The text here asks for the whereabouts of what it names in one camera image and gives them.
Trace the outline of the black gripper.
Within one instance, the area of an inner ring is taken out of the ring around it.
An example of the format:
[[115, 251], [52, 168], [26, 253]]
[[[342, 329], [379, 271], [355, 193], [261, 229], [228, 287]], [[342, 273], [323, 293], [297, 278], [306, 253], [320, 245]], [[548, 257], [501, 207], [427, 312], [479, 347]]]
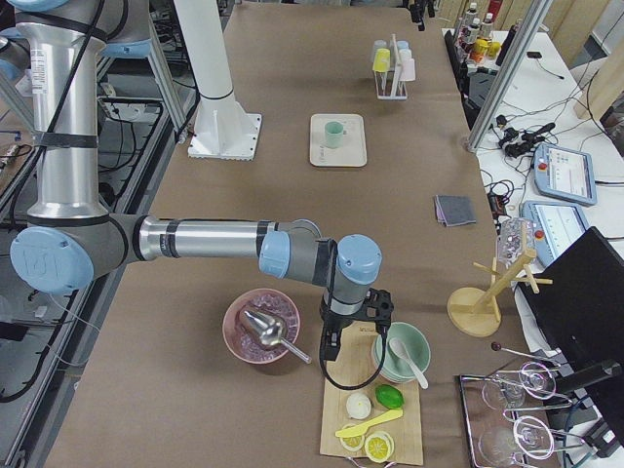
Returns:
[[354, 321], [375, 323], [379, 334], [391, 327], [393, 302], [390, 292], [370, 288], [364, 299], [347, 304], [325, 291], [320, 306], [323, 320], [323, 360], [335, 362], [341, 347], [341, 331]]

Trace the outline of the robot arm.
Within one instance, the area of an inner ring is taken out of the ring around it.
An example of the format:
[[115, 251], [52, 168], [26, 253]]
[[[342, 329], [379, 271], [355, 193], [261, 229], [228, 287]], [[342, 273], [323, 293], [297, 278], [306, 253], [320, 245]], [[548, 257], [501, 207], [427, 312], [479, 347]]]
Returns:
[[128, 264], [159, 257], [253, 257], [276, 278], [323, 289], [320, 357], [333, 361], [342, 331], [371, 322], [386, 335], [393, 305], [374, 287], [382, 254], [369, 237], [323, 236], [307, 219], [160, 218], [150, 213], [173, 155], [173, 118], [157, 118], [129, 165], [100, 152], [109, 136], [98, 103], [106, 50], [148, 52], [157, 36], [146, 1], [16, 1], [18, 34], [29, 48], [36, 185], [25, 227], [13, 239], [14, 271], [52, 295], [88, 287]]

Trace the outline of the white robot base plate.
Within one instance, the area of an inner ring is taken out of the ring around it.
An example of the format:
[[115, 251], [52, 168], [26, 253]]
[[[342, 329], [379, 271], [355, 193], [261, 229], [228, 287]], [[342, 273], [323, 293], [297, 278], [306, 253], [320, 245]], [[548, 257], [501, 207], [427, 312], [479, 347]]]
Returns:
[[247, 113], [233, 96], [219, 100], [202, 97], [188, 155], [191, 158], [251, 161], [261, 124], [262, 116]]

